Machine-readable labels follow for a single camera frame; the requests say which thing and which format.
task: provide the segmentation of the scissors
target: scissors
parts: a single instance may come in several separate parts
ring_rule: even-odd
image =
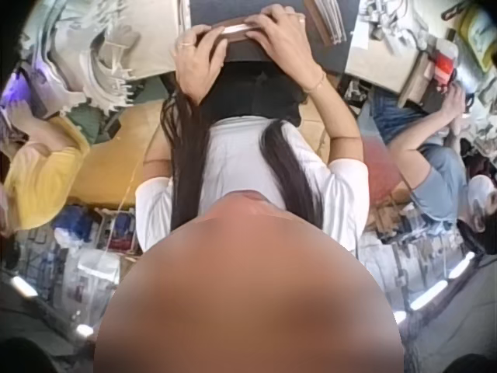
[[[458,14],[461,14],[466,8],[470,5],[470,2],[468,0],[464,0],[463,2],[460,2],[459,4],[454,5],[452,8],[449,8],[445,12],[442,13],[442,19],[444,21],[449,21],[453,17],[457,16]]]

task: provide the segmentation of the table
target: table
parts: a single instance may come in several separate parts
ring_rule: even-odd
[[[274,0],[189,0],[191,24],[211,25],[226,19],[250,16],[273,3],[275,3]],[[347,42],[334,47],[325,47],[314,23],[310,21],[311,16],[302,0],[281,0],[280,3],[293,6],[297,12],[302,12],[308,17],[308,36],[316,61],[327,71],[336,74],[345,72],[352,41],[351,33],[356,24],[360,0],[339,0]],[[228,61],[265,61],[267,59],[262,49],[252,41],[232,44],[228,52]]]
[[[446,37],[449,28],[457,25],[458,17],[445,22],[441,14],[460,0],[413,0],[415,9],[429,26],[429,33],[435,37]],[[394,56],[385,42],[370,40],[368,49],[352,46],[346,66],[346,74],[356,76],[374,85],[400,93],[412,68],[418,51],[405,48],[401,56]]]

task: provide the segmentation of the hand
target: hand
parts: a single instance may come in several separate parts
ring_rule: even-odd
[[[276,4],[245,22],[261,29],[247,32],[247,37],[257,41],[298,85],[309,91],[319,84],[323,71],[312,57],[303,14],[296,13],[291,6]]]
[[[31,112],[30,105],[26,101],[12,101],[7,106],[7,117],[15,128],[29,133],[29,128],[39,119],[36,119]]]
[[[222,40],[216,47],[212,59],[216,39],[222,34],[224,27],[214,30],[210,26],[199,25],[186,31],[176,42],[173,54],[176,63],[176,80],[185,95],[199,105],[212,89],[226,58],[228,41]],[[198,36],[205,36],[196,45]]]
[[[449,122],[453,122],[455,119],[460,119],[465,111],[466,94],[464,89],[458,84],[452,84],[445,96],[440,112],[449,120]]]

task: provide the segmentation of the long black hair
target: long black hair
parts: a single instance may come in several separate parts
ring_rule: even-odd
[[[161,126],[172,149],[171,231],[199,214],[203,174],[213,123],[206,108],[197,106],[176,85],[175,93],[162,106]],[[289,212],[318,228],[323,227],[321,195],[311,184],[283,134],[282,120],[273,121],[264,131],[260,148],[271,168]]]

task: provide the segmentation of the paper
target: paper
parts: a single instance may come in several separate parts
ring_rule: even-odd
[[[356,21],[353,31],[352,47],[368,49],[370,46],[370,24],[360,19]]]

